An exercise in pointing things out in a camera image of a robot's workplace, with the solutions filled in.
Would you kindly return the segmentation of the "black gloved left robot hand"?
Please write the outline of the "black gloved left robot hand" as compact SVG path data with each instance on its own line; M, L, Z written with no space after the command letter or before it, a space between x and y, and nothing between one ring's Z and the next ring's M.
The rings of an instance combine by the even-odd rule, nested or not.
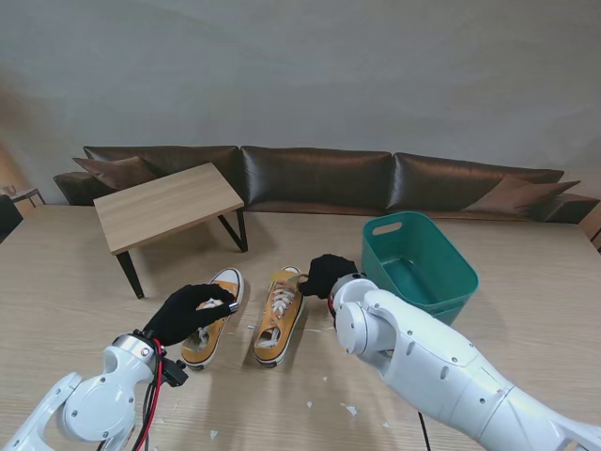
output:
M172 293L143 329L149 340L169 347L218 319L227 318L235 296L217 284L186 285Z

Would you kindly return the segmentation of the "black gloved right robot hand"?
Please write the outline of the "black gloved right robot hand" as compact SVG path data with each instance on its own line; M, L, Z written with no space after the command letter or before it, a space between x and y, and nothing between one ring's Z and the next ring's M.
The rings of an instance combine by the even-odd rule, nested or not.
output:
M306 280L299 283L300 293L327 300L340 278L357 272L355 263L344 257L332 254L316 257L311 261Z

